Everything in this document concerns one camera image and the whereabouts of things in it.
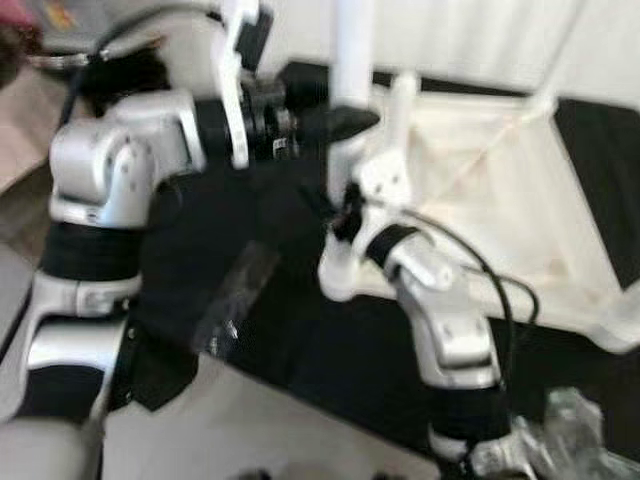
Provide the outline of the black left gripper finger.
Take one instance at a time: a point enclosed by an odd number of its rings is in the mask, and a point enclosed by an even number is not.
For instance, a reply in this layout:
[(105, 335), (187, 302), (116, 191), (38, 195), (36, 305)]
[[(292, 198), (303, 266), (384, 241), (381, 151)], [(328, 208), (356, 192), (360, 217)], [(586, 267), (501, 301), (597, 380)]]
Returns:
[(374, 110), (346, 105), (303, 110), (298, 115), (298, 141), (332, 143), (352, 140), (357, 134), (370, 131), (380, 119), (380, 114)]
[(330, 104), (330, 88), (325, 77), (285, 77), (285, 108), (326, 108)]

